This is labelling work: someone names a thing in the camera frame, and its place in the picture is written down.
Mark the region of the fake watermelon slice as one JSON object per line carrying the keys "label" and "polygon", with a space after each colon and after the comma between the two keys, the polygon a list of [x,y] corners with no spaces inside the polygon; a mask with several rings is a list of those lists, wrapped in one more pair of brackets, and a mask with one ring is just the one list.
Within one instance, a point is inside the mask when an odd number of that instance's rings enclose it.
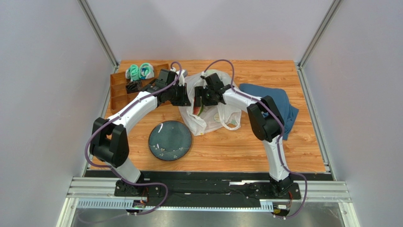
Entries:
{"label": "fake watermelon slice", "polygon": [[200,116],[204,110],[203,102],[200,98],[195,97],[193,102],[193,115]]}

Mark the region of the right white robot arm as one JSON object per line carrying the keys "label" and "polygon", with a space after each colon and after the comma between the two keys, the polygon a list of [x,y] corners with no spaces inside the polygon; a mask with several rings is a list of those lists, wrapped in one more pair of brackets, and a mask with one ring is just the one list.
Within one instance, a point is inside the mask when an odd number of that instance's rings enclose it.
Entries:
{"label": "right white robot arm", "polygon": [[217,73],[201,75],[206,83],[195,88],[195,106],[230,105],[248,114],[255,137],[262,141],[269,161],[270,183],[266,191],[275,198],[291,197],[293,179],[283,148],[284,120],[271,96],[257,97],[224,85]]}

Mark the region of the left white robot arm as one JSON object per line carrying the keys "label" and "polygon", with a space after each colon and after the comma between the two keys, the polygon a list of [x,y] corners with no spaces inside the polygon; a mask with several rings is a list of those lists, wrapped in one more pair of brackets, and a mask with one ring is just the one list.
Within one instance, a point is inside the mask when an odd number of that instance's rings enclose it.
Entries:
{"label": "left white robot arm", "polygon": [[126,185],[141,193],[150,186],[144,174],[129,159],[128,134],[148,113],[169,101],[172,105],[189,106],[187,87],[182,71],[162,69],[121,111],[104,119],[96,119],[86,151],[106,163]]}

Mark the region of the white plastic bag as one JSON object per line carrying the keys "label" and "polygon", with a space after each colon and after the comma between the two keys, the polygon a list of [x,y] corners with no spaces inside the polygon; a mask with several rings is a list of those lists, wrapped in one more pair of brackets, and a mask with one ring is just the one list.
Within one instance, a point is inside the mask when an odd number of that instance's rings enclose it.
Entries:
{"label": "white plastic bag", "polygon": [[234,131],[241,127],[242,110],[231,105],[219,103],[204,106],[200,116],[193,115],[194,88],[196,86],[204,87],[207,83],[201,78],[201,73],[187,76],[185,82],[191,106],[180,106],[179,112],[185,125],[194,136],[201,136],[220,128]]}

